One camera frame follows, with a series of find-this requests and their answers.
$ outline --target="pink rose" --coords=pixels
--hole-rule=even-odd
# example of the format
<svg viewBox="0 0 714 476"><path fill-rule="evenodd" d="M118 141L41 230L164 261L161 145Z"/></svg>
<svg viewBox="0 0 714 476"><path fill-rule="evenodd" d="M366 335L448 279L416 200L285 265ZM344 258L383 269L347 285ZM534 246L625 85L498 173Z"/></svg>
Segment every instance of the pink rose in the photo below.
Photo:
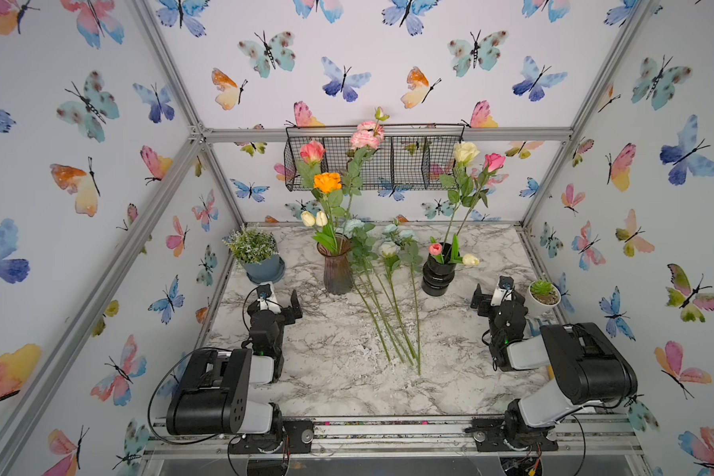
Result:
<svg viewBox="0 0 714 476"><path fill-rule="evenodd" d="M325 148L318 141L312 141L309 144L305 144L299 150L299 155L305 160L305 164L317 164L323 160L323 154L325 154Z"/></svg>

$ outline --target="green plant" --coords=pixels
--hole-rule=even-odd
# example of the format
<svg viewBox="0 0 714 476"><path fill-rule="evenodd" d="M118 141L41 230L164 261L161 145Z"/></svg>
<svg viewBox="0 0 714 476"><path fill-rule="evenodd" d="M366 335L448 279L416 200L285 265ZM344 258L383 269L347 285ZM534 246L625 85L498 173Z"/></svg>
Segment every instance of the green plant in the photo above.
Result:
<svg viewBox="0 0 714 476"><path fill-rule="evenodd" d="M233 252L238 261L246 264L258 264L277 254L273 234L260 232L257 228L244 226L230 236L222 238L222 242Z"/></svg>

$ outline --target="marble tabletop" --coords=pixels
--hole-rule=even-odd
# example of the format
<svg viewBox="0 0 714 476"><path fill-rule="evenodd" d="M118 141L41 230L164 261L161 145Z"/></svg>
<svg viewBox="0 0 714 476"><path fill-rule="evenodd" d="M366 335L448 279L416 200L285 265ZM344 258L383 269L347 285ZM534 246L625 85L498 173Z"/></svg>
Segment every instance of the marble tabletop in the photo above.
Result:
<svg viewBox="0 0 714 476"><path fill-rule="evenodd" d="M429 243L429 236L438 238L446 230L441 224L400 228L405 226L417 233L423 246ZM377 226L371 233L379 236L381 229ZM252 388L251 400L275 402L289 417L501 414L511 400L530 395L547 382L545 369L494 371L489 351L481 343L481 334L488 328L486 318L469 307L477 283L491 292L499 276L508 275L523 292L535 279L513 226L466 226L460 237L461 254L474 253L481 263L478 267L458 266L444 296L426 295L420 290L420 274L416 275L420 376L416 368L402 364L392 348L393 360L387 361L359 294L351 291L334 296L324 290L324 259L315 249L311 228L271 226L265 231L275 235L286 262L286 275L275 285L278 302L287 305L291 291L296 290L304 318L286 327L286 362L279 382ZM416 324L409 269L401 267L393 282L414 345ZM246 273L234 267L207 345L229 349L240 346L248 336L240 310L254 287ZM396 324L380 287L378 292L387 317Z"/></svg>

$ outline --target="artificial flower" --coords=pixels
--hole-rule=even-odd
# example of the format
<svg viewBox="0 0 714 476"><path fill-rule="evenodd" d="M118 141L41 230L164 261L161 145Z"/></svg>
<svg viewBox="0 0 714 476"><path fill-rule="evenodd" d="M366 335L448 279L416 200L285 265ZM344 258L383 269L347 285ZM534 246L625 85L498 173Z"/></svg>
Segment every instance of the artificial flower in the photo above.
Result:
<svg viewBox="0 0 714 476"><path fill-rule="evenodd" d="M315 225L325 226L328 224L328 215L323 210L317 212L317 217L314 219Z"/></svg>
<svg viewBox="0 0 714 476"><path fill-rule="evenodd" d="M474 161L476 156L479 155L481 151L473 142L460 142L455 144L455 147L452 149L452 153L458 164L466 166Z"/></svg>
<svg viewBox="0 0 714 476"><path fill-rule="evenodd" d="M312 226L315 223L314 216L307 211L301 212L301 221L304 222L306 226Z"/></svg>
<svg viewBox="0 0 714 476"><path fill-rule="evenodd" d="M318 141L312 141L299 149L299 155L304 159L305 164L317 164L323 160L325 148Z"/></svg>
<svg viewBox="0 0 714 476"><path fill-rule="evenodd" d="M341 188L341 176L336 172L315 175L314 187L324 194L329 194Z"/></svg>
<svg viewBox="0 0 714 476"><path fill-rule="evenodd" d="M475 257L471 253L467 253L463 256L463 264L466 266L476 266L479 263L479 258Z"/></svg>

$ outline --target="orange butterfly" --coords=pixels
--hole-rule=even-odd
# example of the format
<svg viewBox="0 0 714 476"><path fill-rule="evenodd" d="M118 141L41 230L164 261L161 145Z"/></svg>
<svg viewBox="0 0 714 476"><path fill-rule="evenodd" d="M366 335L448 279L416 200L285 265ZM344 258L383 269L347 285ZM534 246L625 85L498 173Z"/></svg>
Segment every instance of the orange butterfly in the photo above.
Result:
<svg viewBox="0 0 714 476"><path fill-rule="evenodd" d="M95 182L92 157L87 158L87 166L90 169L89 173L68 165L50 164L50 175L61 190L66 190L69 195L77 194L75 200L77 213L93 216L98 211L100 190Z"/></svg>

